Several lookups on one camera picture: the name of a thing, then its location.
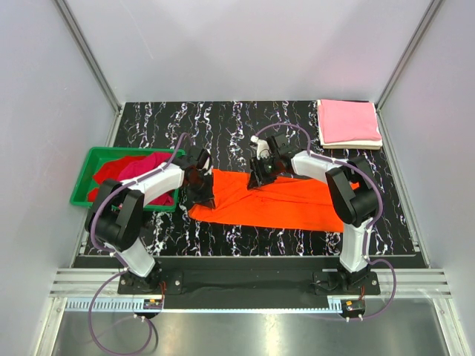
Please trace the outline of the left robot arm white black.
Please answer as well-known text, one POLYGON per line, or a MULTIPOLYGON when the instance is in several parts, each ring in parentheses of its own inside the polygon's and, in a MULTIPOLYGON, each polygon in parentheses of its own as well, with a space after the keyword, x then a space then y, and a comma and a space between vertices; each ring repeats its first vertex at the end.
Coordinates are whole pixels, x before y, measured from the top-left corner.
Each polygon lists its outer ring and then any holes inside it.
POLYGON ((95 243, 113 254, 124 266, 120 282, 140 293, 161 291, 160 264, 140 240, 143 210, 152 200, 183 189, 192 206, 214 208, 212 157, 197 146, 180 157, 122 182, 106 179, 90 207, 85 230, 95 243))

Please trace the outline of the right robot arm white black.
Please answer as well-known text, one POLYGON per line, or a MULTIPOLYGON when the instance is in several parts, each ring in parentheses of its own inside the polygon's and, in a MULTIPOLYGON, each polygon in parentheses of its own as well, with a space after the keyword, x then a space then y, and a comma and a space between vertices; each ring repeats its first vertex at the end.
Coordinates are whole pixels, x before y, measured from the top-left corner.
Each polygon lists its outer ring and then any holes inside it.
POLYGON ((283 134, 252 136, 256 154, 250 159, 248 189, 272 184, 281 174, 293 174, 327 184, 333 209, 344 224, 343 246, 336 272, 316 280, 315 289, 363 294, 370 290, 369 237, 381 216, 382 198, 365 159, 339 161, 289 143, 283 134))

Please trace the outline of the orange t shirt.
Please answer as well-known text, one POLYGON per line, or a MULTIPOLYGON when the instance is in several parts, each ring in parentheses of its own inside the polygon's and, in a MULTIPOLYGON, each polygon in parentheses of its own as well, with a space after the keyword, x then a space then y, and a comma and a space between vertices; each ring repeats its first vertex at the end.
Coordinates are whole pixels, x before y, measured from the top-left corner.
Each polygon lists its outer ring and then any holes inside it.
POLYGON ((194 205, 193 220, 224 225, 342 232, 328 185, 315 179, 278 177, 249 190, 247 173, 213 170, 214 208, 194 205))

